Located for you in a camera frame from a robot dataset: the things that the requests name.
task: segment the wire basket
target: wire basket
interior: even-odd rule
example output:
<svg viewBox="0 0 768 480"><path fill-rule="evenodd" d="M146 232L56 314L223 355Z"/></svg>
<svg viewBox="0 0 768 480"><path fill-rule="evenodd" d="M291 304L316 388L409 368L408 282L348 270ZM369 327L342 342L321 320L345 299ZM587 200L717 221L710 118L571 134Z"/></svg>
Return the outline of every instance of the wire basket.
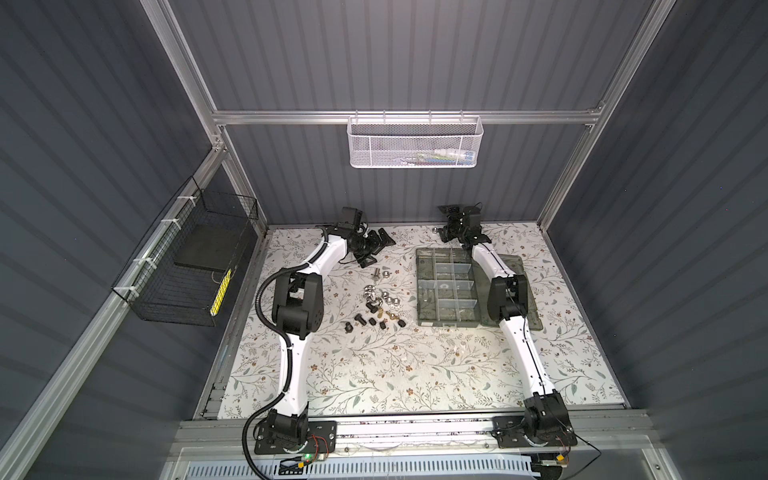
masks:
<svg viewBox="0 0 768 480"><path fill-rule="evenodd" d="M139 263L133 280L129 284L116 282L112 290L143 320L215 326L217 317L228 319L256 246L257 212L252 197L197 190L176 218L161 220L166 223L164 232L150 253L136 258L138 247L126 263L118 279L132 264ZM226 262L221 265L226 266L181 261L188 251L187 241L199 238L202 230L223 233L229 240L218 252Z"/></svg>
<svg viewBox="0 0 768 480"><path fill-rule="evenodd" d="M354 168L472 168L477 164L480 117L350 117L349 163Z"/></svg>

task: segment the black mounting plate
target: black mounting plate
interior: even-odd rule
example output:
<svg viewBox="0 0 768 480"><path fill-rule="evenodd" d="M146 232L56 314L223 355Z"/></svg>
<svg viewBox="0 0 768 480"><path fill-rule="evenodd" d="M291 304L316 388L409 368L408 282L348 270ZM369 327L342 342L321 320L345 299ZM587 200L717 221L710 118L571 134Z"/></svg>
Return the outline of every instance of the black mounting plate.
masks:
<svg viewBox="0 0 768 480"><path fill-rule="evenodd" d="M269 431L264 428L266 419L259 422L256 431L256 446L253 448L255 455L282 455L285 453L314 453L315 442L312 435L322 437L328 442L319 440L317 442L318 453L331 453L336 450L336 422L309 422L310 432L307 434L306 444L298 452L286 452L284 449L275 445L274 439L269 435Z"/></svg>
<svg viewBox="0 0 768 480"><path fill-rule="evenodd" d="M491 435L494 439L496 439L500 449L522 449L524 447L562 447L563 445L573 447L578 444L576 435L574 435L573 432L568 432L564 438L561 436L561 440L563 441L562 443L560 443L560 440L557 439L552 439L546 443L543 443L538 439L534 439L534 443L536 445L532 445L528 439L525 438L525 434L523 433L523 428L521 426L522 420L523 415L493 417L493 431L491 432Z"/></svg>

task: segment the floral pattern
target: floral pattern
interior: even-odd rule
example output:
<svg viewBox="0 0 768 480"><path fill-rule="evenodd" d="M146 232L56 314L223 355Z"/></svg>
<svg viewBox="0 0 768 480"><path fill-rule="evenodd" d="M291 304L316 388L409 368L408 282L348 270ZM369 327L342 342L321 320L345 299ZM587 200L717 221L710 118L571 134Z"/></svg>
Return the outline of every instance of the floral pattern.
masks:
<svg viewBox="0 0 768 480"><path fill-rule="evenodd" d="M523 259L544 325L542 331L532 333L534 342L566 403L623 402L535 223L491 223L484 224L483 230L499 253ZM307 386L310 415L522 406L517 361L500 329L421 327L416 321L416 248L459 247L458 242L440 242L428 226L387 231L397 244L377 256L375 266L388 270L390 276L376 288L400 298L400 305L385 305L385 310L404 319L406 326L387 321L388 328L382 330L354 321L356 313L371 316L362 292L365 285L373 284L373 266L338 265L323 277L325 316L313 339ZM275 230L260 281L279 268L299 264L318 238L317 229ZM270 286L263 297L265 312L271 310L272 296ZM352 333L344 331L348 321L355 327ZM272 399L279 371L277 335L252 311L219 417L245 418Z"/></svg>

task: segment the black wire basket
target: black wire basket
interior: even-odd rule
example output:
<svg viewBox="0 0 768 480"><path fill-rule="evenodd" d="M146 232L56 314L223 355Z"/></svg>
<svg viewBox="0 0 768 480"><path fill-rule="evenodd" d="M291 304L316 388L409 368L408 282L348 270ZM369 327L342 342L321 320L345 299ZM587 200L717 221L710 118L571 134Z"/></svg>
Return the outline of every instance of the black wire basket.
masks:
<svg viewBox="0 0 768 480"><path fill-rule="evenodd" d="M198 189L176 218L160 220L161 238L137 258L154 225L144 235L118 276L138 263L133 281L118 280L112 290L144 320L199 326L227 321L257 243L257 212L255 198Z"/></svg>

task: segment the white mesh basket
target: white mesh basket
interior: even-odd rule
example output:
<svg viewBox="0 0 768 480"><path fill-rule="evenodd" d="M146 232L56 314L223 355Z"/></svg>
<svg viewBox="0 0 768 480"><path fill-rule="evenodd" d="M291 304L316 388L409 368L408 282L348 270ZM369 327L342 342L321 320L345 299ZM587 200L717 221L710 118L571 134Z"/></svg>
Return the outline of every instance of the white mesh basket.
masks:
<svg viewBox="0 0 768 480"><path fill-rule="evenodd" d="M471 168L482 132L480 117L350 117L349 163L354 168Z"/></svg>

